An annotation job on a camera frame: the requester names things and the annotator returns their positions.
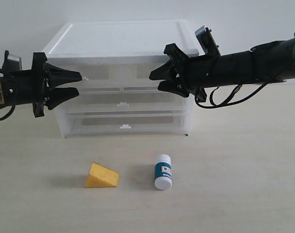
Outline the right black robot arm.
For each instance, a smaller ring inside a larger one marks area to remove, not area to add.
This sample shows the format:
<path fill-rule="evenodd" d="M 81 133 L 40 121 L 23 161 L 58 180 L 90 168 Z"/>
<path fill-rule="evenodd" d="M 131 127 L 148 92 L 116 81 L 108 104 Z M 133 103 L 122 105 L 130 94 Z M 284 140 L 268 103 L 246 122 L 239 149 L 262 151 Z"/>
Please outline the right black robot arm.
<path fill-rule="evenodd" d="M 169 61 L 151 71 L 149 79 L 159 81 L 158 90 L 184 98 L 193 95 L 200 107 L 209 100 L 209 108 L 232 105 L 232 98 L 244 84 L 264 88 L 271 83 L 295 79 L 295 33 L 289 40 L 277 40 L 254 46 L 250 50 L 221 55 L 208 27 L 195 32 L 204 55 L 189 57 L 175 43 L 167 44 L 164 54 Z M 236 86 L 220 104 L 213 102 L 207 88 Z"/>

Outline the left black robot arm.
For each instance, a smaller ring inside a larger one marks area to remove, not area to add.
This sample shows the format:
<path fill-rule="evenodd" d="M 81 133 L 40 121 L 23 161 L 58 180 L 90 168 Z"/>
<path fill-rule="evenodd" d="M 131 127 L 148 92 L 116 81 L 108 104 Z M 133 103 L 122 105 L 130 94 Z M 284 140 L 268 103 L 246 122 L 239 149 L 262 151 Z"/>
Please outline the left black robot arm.
<path fill-rule="evenodd" d="M 45 53 L 35 52 L 31 69 L 23 70 L 21 58 L 5 51 L 0 67 L 0 121 L 24 104 L 32 105 L 35 117 L 43 117 L 45 107 L 52 110 L 79 95 L 77 88 L 63 85 L 81 81 L 82 75 L 47 60 Z"/>

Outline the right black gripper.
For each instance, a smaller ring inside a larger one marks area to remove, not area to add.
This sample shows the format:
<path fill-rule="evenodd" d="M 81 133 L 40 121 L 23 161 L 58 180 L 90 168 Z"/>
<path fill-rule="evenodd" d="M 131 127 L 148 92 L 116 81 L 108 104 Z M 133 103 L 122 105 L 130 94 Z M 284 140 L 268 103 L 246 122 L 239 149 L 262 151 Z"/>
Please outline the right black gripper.
<path fill-rule="evenodd" d="M 164 80 L 159 83 L 158 90 L 188 98 L 193 94 L 199 101 L 206 101 L 207 94 L 203 87 L 203 79 L 212 70 L 219 56 L 202 55 L 188 57 L 175 43 L 168 44 L 164 53 L 170 61 L 151 71 L 149 79 Z"/>

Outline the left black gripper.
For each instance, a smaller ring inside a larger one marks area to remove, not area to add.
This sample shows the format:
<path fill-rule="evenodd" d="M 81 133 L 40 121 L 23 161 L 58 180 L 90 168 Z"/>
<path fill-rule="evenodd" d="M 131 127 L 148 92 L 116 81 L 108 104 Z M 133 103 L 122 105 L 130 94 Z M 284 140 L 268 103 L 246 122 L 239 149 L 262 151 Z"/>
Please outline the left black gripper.
<path fill-rule="evenodd" d="M 1 69 L 5 106 L 31 104 L 34 116 L 43 117 L 45 85 L 47 84 L 45 68 L 49 85 L 63 85 L 82 80 L 82 75 L 79 72 L 62 69 L 48 64 L 46 61 L 45 53 L 35 52 L 31 69 L 13 72 L 4 72 Z M 74 87 L 54 88 L 48 92 L 46 106 L 52 110 L 77 96 L 79 96 L 79 92 Z"/>

